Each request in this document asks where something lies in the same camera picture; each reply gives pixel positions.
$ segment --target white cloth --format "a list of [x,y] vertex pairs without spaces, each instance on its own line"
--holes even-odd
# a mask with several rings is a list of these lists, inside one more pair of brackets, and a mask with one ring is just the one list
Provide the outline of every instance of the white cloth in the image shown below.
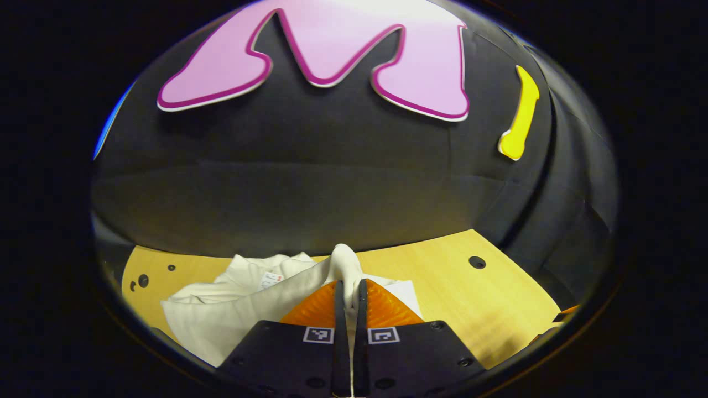
[[[284,279],[258,291],[266,272]],[[307,296],[333,280],[343,281],[347,329],[353,330],[357,287],[363,278],[384,286],[421,316],[411,281],[400,283],[364,274],[356,254],[345,244],[335,246],[331,256],[319,263],[304,252],[293,257],[236,255],[214,283],[185,286],[167,301],[161,301],[161,305],[180,344],[210,365],[219,366],[256,322],[280,321]]]

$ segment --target clothing label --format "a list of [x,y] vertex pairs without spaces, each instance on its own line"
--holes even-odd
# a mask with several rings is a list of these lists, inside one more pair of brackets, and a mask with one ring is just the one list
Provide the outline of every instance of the clothing label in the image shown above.
[[263,277],[261,278],[261,283],[258,284],[258,290],[256,290],[256,292],[268,289],[270,286],[273,286],[274,284],[280,282],[283,279],[284,277],[282,275],[278,275],[277,273],[272,272],[266,272],[265,275],[263,275]]

